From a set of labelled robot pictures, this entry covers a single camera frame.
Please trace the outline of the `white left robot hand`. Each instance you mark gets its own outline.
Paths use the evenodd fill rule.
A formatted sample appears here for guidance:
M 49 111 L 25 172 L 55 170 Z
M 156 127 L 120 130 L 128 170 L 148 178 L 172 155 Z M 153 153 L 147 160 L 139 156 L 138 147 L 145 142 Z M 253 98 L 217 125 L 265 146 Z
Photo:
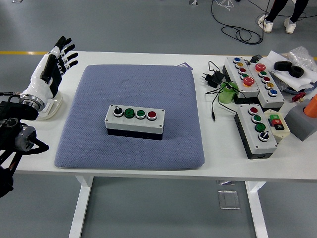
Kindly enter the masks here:
M 62 76 L 78 63 L 75 59 L 78 53 L 69 54 L 75 48 L 71 41 L 62 36 L 53 49 L 42 57 L 30 78 L 29 86 L 21 93 L 20 103 L 40 111 L 49 99 L 57 95 Z

